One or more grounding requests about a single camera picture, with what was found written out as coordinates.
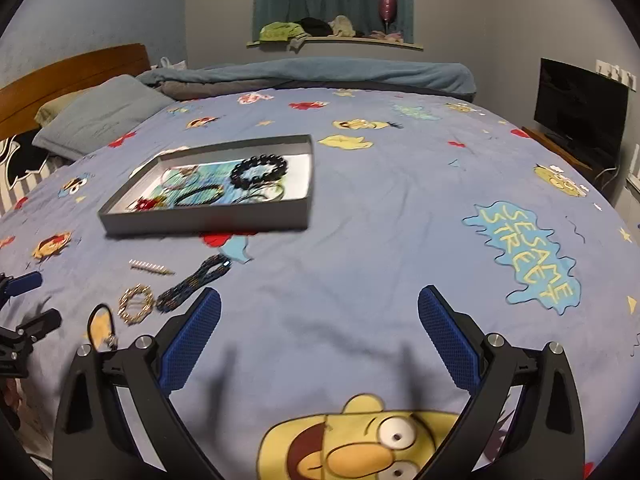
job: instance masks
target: yellow pillow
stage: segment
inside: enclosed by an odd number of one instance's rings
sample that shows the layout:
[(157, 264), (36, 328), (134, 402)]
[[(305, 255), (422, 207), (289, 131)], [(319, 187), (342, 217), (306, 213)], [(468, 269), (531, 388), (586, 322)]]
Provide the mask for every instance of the yellow pillow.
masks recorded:
[(78, 90), (77, 92), (71, 92), (70, 94), (64, 94), (60, 97), (56, 97), (55, 99), (44, 103), (33, 119), (40, 125), (41, 128), (44, 128), (53, 119), (55, 119), (62, 110), (64, 110), (73, 101), (78, 99), (82, 94), (88, 92), (89, 90), (90, 88), (86, 88), (84, 90)]

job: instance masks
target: black television screen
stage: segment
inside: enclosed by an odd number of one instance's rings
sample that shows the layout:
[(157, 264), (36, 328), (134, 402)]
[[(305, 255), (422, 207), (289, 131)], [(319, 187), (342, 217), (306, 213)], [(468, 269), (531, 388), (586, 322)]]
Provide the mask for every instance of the black television screen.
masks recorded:
[(628, 96), (628, 87), (613, 79), (543, 59), (534, 120), (557, 134), (558, 143), (578, 160), (613, 168), (618, 164)]

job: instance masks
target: wall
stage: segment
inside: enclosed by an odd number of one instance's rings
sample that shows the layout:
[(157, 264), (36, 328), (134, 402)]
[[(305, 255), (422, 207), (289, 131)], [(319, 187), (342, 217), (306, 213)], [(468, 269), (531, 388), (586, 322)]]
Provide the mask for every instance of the wall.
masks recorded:
[(284, 56), (353, 56), (411, 61), (461, 62), (476, 76), (478, 103), (490, 73), (486, 69), (485, 20), (478, 3), (485, 0), (415, 0), (415, 43), (424, 52), (373, 44), (311, 44), (299, 54), (247, 48), (251, 41), (254, 0), (186, 0), (190, 66), (257, 62)]
[[(546, 57), (595, 69), (597, 59), (640, 75), (640, 48), (610, 0), (492, 0), (487, 32), (492, 77), (488, 107), (519, 126), (533, 121)], [(633, 149), (640, 142), (640, 96), (630, 93), (623, 161), (613, 202), (624, 186)]]
[(24, 0), (0, 38), (0, 88), (60, 59), (143, 43), (151, 63), (186, 57), (184, 0)]

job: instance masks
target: headboard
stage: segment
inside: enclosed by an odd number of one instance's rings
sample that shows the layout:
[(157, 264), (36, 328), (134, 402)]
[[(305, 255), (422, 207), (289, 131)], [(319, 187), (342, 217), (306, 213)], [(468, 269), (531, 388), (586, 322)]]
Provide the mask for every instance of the headboard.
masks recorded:
[(33, 118), (47, 101), (149, 68), (145, 46), (134, 43), (87, 52), (31, 72), (0, 89), (0, 140), (37, 128)]

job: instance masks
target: gray box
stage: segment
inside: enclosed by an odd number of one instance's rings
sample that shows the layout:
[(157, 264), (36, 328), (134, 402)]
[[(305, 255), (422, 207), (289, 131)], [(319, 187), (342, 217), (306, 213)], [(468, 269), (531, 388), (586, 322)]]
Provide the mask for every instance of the gray box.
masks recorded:
[[(302, 174), (297, 185), (303, 190), (301, 198), (288, 199), (285, 195), (277, 202), (213, 203), (148, 211), (126, 209), (127, 205), (143, 195), (150, 183), (169, 168), (238, 160), (271, 153), (280, 156), (308, 155), (307, 174)], [(313, 170), (313, 141), (308, 135), (236, 140), (166, 153), (156, 156), (130, 177), (100, 208), (98, 217), (107, 234), (111, 236), (303, 230), (309, 223)]]

